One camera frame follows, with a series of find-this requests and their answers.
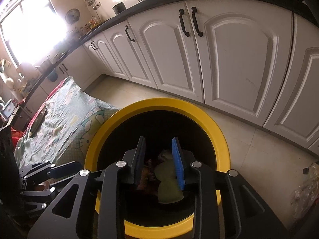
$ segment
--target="white kitchen cabinet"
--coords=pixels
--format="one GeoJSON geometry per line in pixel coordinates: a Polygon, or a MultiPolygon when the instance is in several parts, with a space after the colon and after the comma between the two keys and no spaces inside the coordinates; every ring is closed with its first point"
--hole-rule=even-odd
{"type": "Polygon", "coordinates": [[[73,76],[82,90],[85,90],[99,76],[95,62],[82,46],[68,55],[60,65],[69,76],[73,76]]]}
{"type": "Polygon", "coordinates": [[[103,34],[130,81],[157,88],[129,23],[124,21],[103,34]]]}
{"type": "Polygon", "coordinates": [[[63,69],[61,65],[58,65],[55,68],[55,72],[57,74],[57,80],[52,82],[49,80],[47,77],[46,79],[43,80],[41,83],[42,89],[49,95],[58,85],[59,83],[64,80],[65,78],[68,77],[68,74],[66,73],[66,70],[63,69]]]}
{"type": "Polygon", "coordinates": [[[128,19],[157,87],[203,102],[196,42],[183,2],[148,10],[128,19]],[[180,9],[186,36],[181,28],[180,9]]]}
{"type": "Polygon", "coordinates": [[[40,109],[41,105],[47,99],[46,92],[39,86],[34,93],[31,95],[28,102],[24,105],[24,109],[30,117],[33,117],[40,109]]]}
{"type": "Polygon", "coordinates": [[[263,125],[288,66],[292,12],[253,0],[191,0],[186,5],[205,104],[263,125]]]}
{"type": "Polygon", "coordinates": [[[289,68],[264,127],[318,154],[319,29],[298,15],[294,21],[289,68]]]}
{"type": "Polygon", "coordinates": [[[111,75],[111,70],[108,68],[107,65],[103,62],[100,53],[98,52],[98,49],[96,46],[93,45],[94,39],[96,39],[97,36],[95,36],[93,39],[85,42],[83,47],[89,54],[90,58],[94,61],[97,68],[100,70],[101,73],[111,75]]]}
{"type": "Polygon", "coordinates": [[[103,62],[104,67],[107,68],[109,75],[116,76],[122,79],[129,80],[126,72],[116,60],[113,50],[110,44],[106,40],[103,33],[99,33],[92,39],[94,42],[94,49],[99,59],[103,62]]]}

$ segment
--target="yellow trash can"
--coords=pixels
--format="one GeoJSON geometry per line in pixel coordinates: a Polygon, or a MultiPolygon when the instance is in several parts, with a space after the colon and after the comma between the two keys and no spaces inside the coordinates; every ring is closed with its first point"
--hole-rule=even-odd
{"type": "MultiPolygon", "coordinates": [[[[136,148],[140,136],[146,138],[146,157],[157,156],[178,137],[181,148],[212,169],[226,172],[230,156],[226,140],[217,124],[203,110],[178,99],[153,98],[131,104],[112,115],[95,134],[87,152],[85,168],[105,169],[136,148]]],[[[148,196],[126,195],[125,233],[141,239],[165,239],[183,235],[193,227],[193,195],[180,202],[159,204],[148,196]]],[[[99,211],[99,196],[95,210],[99,211]]]]}

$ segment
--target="light blue cloth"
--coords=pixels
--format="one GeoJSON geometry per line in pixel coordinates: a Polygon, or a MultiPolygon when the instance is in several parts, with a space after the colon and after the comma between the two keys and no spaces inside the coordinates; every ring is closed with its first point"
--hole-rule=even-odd
{"type": "Polygon", "coordinates": [[[32,138],[18,141],[19,168],[49,160],[56,165],[76,160],[84,165],[89,145],[102,124],[119,109],[80,90],[73,77],[46,102],[47,113],[32,138]]]}

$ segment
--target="tiled floor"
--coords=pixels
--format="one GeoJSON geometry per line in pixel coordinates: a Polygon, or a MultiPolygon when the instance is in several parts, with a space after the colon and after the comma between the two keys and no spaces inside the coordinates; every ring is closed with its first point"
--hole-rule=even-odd
{"type": "MultiPolygon", "coordinates": [[[[121,108],[143,99],[173,97],[114,77],[106,77],[89,94],[121,108]]],[[[224,133],[231,167],[243,175],[283,224],[290,227],[293,222],[291,194],[304,179],[302,169],[316,159],[250,125],[198,107],[211,116],[224,133]]]]}

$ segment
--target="plastic bag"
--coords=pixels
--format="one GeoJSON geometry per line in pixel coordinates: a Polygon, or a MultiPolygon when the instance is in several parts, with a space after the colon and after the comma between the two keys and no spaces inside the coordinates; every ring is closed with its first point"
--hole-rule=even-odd
{"type": "Polygon", "coordinates": [[[306,180],[292,194],[291,206],[294,209],[294,218],[304,217],[314,201],[319,196],[319,165],[312,163],[309,167],[306,180]]]}

